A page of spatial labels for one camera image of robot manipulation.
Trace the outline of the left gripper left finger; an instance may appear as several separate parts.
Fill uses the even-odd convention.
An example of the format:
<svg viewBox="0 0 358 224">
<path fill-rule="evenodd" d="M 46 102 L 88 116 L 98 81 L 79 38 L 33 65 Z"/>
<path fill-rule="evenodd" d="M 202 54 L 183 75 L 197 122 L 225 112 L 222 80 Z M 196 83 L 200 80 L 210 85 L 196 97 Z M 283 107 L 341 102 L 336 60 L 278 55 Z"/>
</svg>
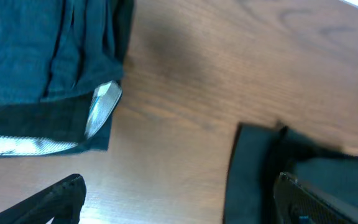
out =
<svg viewBox="0 0 358 224">
<path fill-rule="evenodd" d="M 0 224 L 78 224 L 85 198 L 83 176 L 72 174 L 0 212 Z"/>
</svg>

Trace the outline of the black t-shirt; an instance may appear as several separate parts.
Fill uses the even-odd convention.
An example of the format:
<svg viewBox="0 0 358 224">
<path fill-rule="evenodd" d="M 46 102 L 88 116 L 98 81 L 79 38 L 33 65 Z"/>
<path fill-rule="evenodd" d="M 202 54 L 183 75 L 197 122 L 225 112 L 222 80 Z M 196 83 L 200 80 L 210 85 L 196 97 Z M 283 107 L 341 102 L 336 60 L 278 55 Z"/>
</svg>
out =
<svg viewBox="0 0 358 224">
<path fill-rule="evenodd" d="M 358 156 L 284 124 L 241 123 L 229 162 L 224 223 L 281 223 L 274 185 L 282 172 L 358 208 Z"/>
</svg>

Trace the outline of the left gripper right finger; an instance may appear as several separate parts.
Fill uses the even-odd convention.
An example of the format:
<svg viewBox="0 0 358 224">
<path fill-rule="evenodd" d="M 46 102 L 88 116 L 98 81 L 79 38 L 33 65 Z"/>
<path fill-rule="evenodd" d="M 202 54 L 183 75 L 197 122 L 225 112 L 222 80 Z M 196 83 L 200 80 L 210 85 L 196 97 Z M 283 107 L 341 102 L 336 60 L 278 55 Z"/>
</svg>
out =
<svg viewBox="0 0 358 224">
<path fill-rule="evenodd" d="M 273 187 L 277 222 L 286 224 L 358 224 L 358 208 L 280 173 Z"/>
</svg>

